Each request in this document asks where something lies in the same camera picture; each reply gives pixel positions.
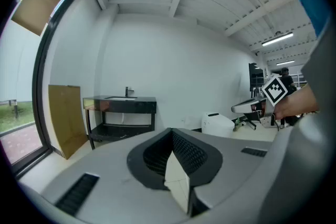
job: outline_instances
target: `person in black clothing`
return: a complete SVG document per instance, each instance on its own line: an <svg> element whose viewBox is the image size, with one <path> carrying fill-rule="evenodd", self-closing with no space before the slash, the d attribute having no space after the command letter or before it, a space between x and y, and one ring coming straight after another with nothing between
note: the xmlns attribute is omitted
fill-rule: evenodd
<svg viewBox="0 0 336 224"><path fill-rule="evenodd" d="M293 92L296 91L296 87L295 84L293 82L293 79L290 75L288 75L288 68L287 67L283 67L281 70L282 73L282 77L280 78L281 82L284 84L284 86L286 87L286 89L288 90L286 96L292 94ZM286 122L289 121L291 122L291 118L290 117L286 117ZM283 129L285 127L285 118L281 119L281 126L280 128Z"/></svg>

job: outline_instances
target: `person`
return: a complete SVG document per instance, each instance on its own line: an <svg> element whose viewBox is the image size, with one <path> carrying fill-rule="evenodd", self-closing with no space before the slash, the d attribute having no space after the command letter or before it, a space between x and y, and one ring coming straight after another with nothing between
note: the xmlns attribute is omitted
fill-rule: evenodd
<svg viewBox="0 0 336 224"><path fill-rule="evenodd" d="M284 86L286 87L287 89L287 93L286 93L286 96L289 96L290 94L294 93L297 89L295 87L295 84L293 82L293 78L288 74L289 70L287 67L283 67L282 70L281 70L281 82L284 84ZM286 122L293 122L292 121L292 118L291 116L285 116L283 118L281 118L281 121L280 121L280 128L283 129L285 127L285 120Z"/></svg>
<svg viewBox="0 0 336 224"><path fill-rule="evenodd" d="M300 0L311 20L317 37L321 34L330 15L331 7L327 0ZM276 104L274 114L277 120L287 116L308 113L319 109L316 98L308 84L283 98Z"/></svg>

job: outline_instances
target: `shelf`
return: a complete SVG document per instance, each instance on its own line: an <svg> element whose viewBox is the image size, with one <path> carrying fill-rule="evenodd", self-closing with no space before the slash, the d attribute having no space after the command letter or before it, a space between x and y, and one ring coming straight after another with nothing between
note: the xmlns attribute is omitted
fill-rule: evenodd
<svg viewBox="0 0 336 224"><path fill-rule="evenodd" d="M91 131L93 139L103 141L119 141L135 135L152 131L149 125L119 125L119 124L99 124Z"/></svg>

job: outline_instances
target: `cable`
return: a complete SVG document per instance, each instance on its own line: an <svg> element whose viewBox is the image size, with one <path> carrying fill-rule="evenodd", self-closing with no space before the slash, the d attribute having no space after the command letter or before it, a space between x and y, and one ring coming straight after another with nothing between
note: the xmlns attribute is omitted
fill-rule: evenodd
<svg viewBox="0 0 336 224"><path fill-rule="evenodd" d="M277 128L278 128L278 132L279 132L279 125L277 123L277 120L275 119L275 114L272 114L272 116L274 116L274 123L276 124Z"/></svg>

